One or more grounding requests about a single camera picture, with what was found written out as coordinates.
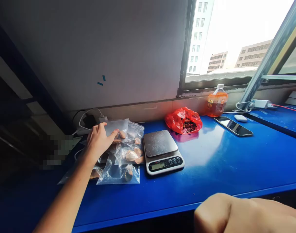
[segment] building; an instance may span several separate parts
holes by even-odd
[[[227,58],[228,51],[212,54],[206,73],[210,73],[217,69],[222,69]]]
[[[245,46],[241,49],[235,68],[259,66],[272,40]]]
[[[213,6],[214,0],[197,0],[196,2],[187,66],[188,73],[203,73],[203,71],[201,71],[202,60]]]

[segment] white building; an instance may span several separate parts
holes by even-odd
[[[193,20],[187,73],[200,74],[202,72],[202,60],[213,6],[214,0],[197,0]]]

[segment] white wall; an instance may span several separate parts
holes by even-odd
[[[186,12],[187,0],[0,0],[0,24],[64,111],[175,98]]]

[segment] blue desk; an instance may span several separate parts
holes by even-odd
[[[296,112],[282,107],[253,110],[247,116],[273,129],[296,138]]]
[[[252,120],[244,126],[254,136],[239,138],[212,118],[202,121],[199,134],[171,132],[186,161],[183,170],[154,178],[141,166],[140,184],[90,182],[73,232],[193,210],[217,192],[251,198],[296,189],[295,138]],[[163,121],[144,126],[145,133],[167,129]],[[61,169],[20,178],[8,187],[0,198],[0,232],[32,231],[60,190],[56,183],[79,149],[76,146]]]

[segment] smartphone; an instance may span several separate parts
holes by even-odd
[[[238,123],[234,122],[233,120],[230,120],[227,117],[215,117],[215,121],[217,121],[219,124],[233,132],[236,136],[239,137],[246,137],[246,136],[252,136],[253,132],[249,131],[248,129],[244,128],[243,126],[239,125]]]

